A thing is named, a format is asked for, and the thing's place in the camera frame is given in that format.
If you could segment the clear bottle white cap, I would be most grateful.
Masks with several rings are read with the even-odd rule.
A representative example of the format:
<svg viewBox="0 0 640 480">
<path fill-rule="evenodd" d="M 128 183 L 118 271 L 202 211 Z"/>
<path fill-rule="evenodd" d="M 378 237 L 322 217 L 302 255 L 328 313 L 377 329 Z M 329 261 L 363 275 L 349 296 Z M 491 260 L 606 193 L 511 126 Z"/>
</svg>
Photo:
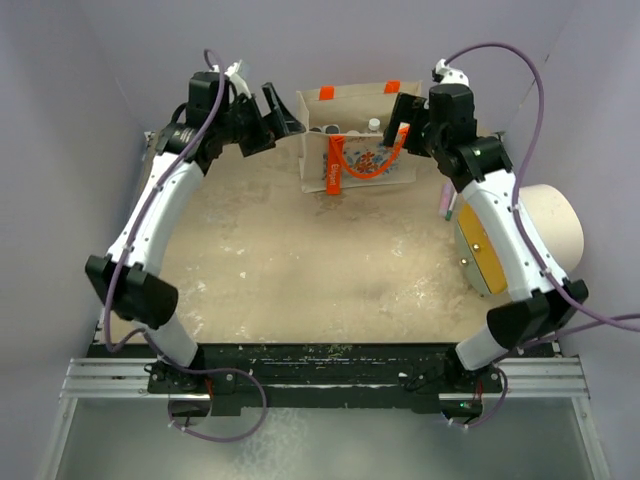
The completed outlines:
<svg viewBox="0 0 640 480">
<path fill-rule="evenodd" d="M 371 118 L 368 121 L 368 132 L 369 133 L 379 133 L 381 129 L 381 122 L 378 118 Z"/>
</svg>

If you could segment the beige canvas tote bag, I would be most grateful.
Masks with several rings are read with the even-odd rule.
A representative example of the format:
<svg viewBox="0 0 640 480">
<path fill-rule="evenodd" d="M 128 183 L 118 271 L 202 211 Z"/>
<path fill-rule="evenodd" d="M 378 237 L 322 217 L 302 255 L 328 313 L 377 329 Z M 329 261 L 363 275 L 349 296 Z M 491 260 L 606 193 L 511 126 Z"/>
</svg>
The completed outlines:
<svg viewBox="0 0 640 480">
<path fill-rule="evenodd" d="M 408 127 L 400 125 L 395 141 L 383 144 L 383 134 L 399 93 L 419 96 L 420 81 L 322 86 L 297 93 L 297 118 L 307 132 L 300 138 L 299 169 L 304 193 L 338 195 L 356 187 L 412 183 L 417 158 L 402 149 Z M 378 118 L 380 132 L 369 133 L 368 121 Z M 340 134 L 310 132 L 314 126 L 336 124 Z M 347 132 L 357 130 L 359 136 Z"/>
</svg>

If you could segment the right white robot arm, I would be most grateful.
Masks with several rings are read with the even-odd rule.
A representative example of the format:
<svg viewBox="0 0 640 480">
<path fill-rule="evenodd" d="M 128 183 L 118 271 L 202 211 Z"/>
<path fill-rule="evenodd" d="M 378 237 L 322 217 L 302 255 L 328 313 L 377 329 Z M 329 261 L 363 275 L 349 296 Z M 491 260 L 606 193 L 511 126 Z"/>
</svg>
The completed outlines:
<svg viewBox="0 0 640 480">
<path fill-rule="evenodd" d="M 512 163 L 495 136 L 481 137 L 474 95 L 463 84 L 439 84 L 426 98 L 397 95 L 384 135 L 393 144 L 408 125 L 405 149 L 431 157 L 477 216 L 506 278 L 510 301 L 491 309 L 486 325 L 455 347 L 446 383 L 467 391 L 487 367 L 525 342 L 564 327 L 588 297 L 584 281 L 569 279 L 538 234 L 524 204 Z"/>
</svg>

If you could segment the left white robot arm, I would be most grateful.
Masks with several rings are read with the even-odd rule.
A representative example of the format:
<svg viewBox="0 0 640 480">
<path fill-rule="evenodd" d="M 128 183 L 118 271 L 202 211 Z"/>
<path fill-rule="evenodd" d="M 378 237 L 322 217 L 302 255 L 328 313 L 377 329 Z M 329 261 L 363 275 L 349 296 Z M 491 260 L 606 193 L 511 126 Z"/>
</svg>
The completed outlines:
<svg viewBox="0 0 640 480">
<path fill-rule="evenodd" d="M 195 73 L 187 101 L 157 135 L 147 183 L 122 233 L 106 254 L 85 264 L 105 315 L 131 322 L 172 360 L 171 381 L 184 392 L 202 387 L 206 369 L 195 361 L 198 345 L 177 318 L 178 291 L 160 277 L 173 230 L 225 146 L 236 144 L 248 157 L 306 130 L 272 83 L 261 89 L 267 114 L 239 74 Z"/>
</svg>

